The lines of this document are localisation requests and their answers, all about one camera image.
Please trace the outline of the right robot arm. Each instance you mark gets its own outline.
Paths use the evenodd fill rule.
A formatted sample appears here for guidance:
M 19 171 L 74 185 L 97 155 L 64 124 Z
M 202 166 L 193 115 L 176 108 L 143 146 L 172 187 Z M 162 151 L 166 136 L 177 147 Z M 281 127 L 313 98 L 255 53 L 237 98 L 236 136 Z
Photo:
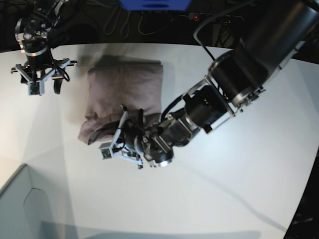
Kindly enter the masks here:
M 63 81 L 70 81 L 65 68 L 77 65 L 76 60 L 56 60 L 52 55 L 52 49 L 64 37 L 57 34 L 57 27 L 67 3 L 67 0 L 36 0 L 30 16 L 16 23 L 15 38 L 26 62 L 16 64 L 10 72 L 20 74 L 20 82 L 27 85 L 30 96 L 44 95 L 45 82 L 49 79 L 54 81 L 54 92 L 59 95 Z

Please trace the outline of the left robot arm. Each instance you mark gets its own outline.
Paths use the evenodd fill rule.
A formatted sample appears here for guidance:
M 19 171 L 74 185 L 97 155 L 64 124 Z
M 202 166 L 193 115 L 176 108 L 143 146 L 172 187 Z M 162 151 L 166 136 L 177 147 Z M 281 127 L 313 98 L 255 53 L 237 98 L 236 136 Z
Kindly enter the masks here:
M 235 49 L 210 65 L 204 78 L 174 100 L 184 101 L 173 112 L 170 104 L 160 121 L 145 126 L 143 112 L 129 116 L 126 107 L 111 143 L 100 146 L 105 159 L 121 157 L 139 168 L 171 163 L 174 147 L 186 146 L 200 130 L 212 131 L 212 124 L 229 114 L 234 117 L 263 92 L 264 83 L 285 61 L 319 21 L 316 0 L 276 0 L 260 17 Z

